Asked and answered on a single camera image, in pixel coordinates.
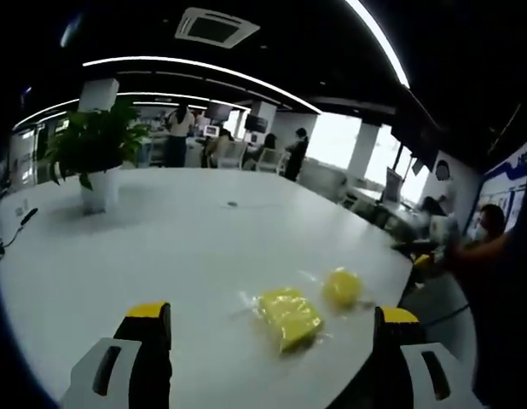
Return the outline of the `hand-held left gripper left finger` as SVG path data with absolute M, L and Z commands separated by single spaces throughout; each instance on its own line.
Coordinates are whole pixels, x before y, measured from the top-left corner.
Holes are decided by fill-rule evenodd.
M 62 408 L 168 408 L 171 391 L 171 305 L 131 308 L 73 367 Z

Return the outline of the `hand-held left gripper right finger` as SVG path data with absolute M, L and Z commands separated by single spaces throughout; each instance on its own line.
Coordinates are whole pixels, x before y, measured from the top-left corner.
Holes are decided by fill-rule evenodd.
M 403 308 L 374 310 L 376 408 L 482 408 L 460 362 Z

